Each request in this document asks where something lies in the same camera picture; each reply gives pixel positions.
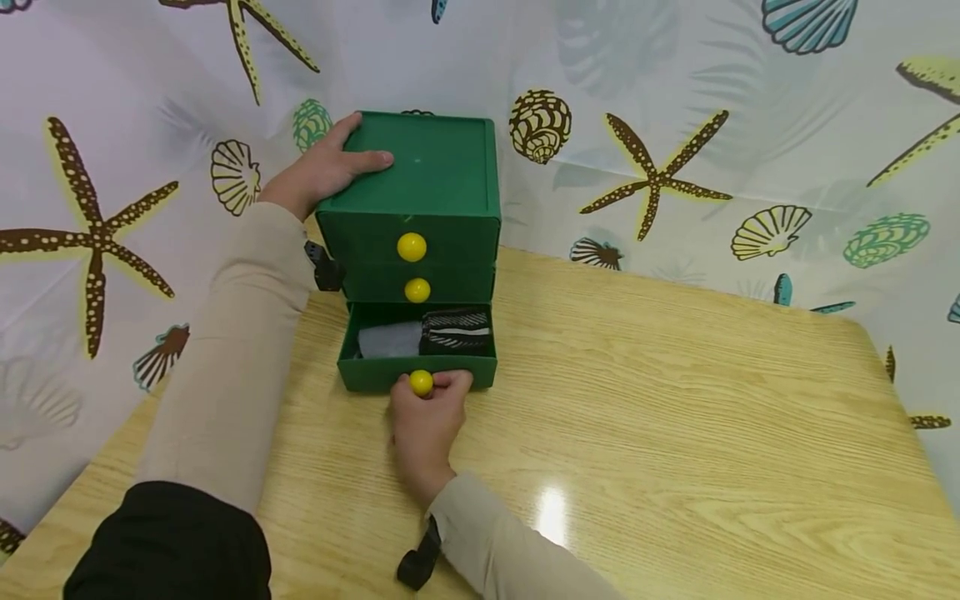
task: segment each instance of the green drawer cabinet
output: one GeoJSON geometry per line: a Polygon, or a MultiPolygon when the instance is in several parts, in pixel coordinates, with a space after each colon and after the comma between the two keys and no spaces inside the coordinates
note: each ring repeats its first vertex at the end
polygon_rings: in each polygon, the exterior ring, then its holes
{"type": "Polygon", "coordinates": [[[349,321],[337,363],[344,384],[352,392],[380,394],[405,372],[467,369],[474,389],[488,388],[496,372],[495,344],[477,356],[363,358],[357,335],[366,327],[415,321],[457,306],[483,306],[490,316],[500,234],[493,123],[363,114],[346,150],[387,150],[394,165],[362,176],[316,213],[326,249],[346,273],[349,321]],[[411,233],[426,247],[413,261],[397,248],[411,233]],[[408,297],[411,279],[429,284],[425,299],[408,297]]]}

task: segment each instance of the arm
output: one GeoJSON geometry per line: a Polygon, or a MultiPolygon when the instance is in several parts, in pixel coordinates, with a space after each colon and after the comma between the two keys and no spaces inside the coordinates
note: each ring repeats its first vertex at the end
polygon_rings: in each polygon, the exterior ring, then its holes
{"type": "Polygon", "coordinates": [[[302,221],[354,176],[391,163],[341,151],[351,115],[239,219],[168,386],[135,485],[94,534],[65,600],[270,597],[260,501],[294,330],[313,269],[302,221]]]}
{"type": "Polygon", "coordinates": [[[588,565],[524,525],[479,479],[453,471],[450,448],[466,420],[472,381],[468,372],[434,373],[433,395],[422,399],[403,375],[391,390],[400,476],[436,519],[447,560],[487,600],[622,598],[588,565]]]}

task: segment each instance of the shower curtain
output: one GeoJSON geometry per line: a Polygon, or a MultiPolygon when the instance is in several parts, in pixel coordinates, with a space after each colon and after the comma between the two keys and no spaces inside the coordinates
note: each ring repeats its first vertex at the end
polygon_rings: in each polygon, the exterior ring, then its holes
{"type": "Polygon", "coordinates": [[[355,108],[491,118],[507,246],[862,323],[960,506],[958,22],[951,0],[0,0],[0,562],[176,368],[237,217],[355,108]]]}

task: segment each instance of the table surface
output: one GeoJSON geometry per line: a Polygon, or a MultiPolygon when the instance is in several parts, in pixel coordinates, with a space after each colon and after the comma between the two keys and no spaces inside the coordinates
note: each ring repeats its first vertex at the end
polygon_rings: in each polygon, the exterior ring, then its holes
{"type": "MultiPolygon", "coordinates": [[[[347,314],[303,315],[260,508],[275,598],[408,598],[420,515],[384,397],[336,372],[347,314]]],[[[504,249],[500,367],[456,468],[630,598],[960,597],[960,532],[866,333],[837,317],[504,249]]],[[[0,572],[59,598],[119,504],[156,412],[136,410],[0,572]]],[[[441,563],[422,598],[471,597],[441,563]]]]}

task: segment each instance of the beige jacket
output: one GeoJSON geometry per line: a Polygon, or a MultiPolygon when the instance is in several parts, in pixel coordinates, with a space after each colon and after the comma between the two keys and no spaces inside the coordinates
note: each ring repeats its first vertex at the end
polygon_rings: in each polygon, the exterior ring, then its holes
{"type": "MultiPolygon", "coordinates": [[[[294,330],[316,289],[305,241],[302,223],[276,204],[254,204],[241,217],[191,324],[137,481],[182,483],[255,513],[294,330]]],[[[621,597],[469,474],[447,484],[429,513],[447,559],[484,598],[621,597]]]]}

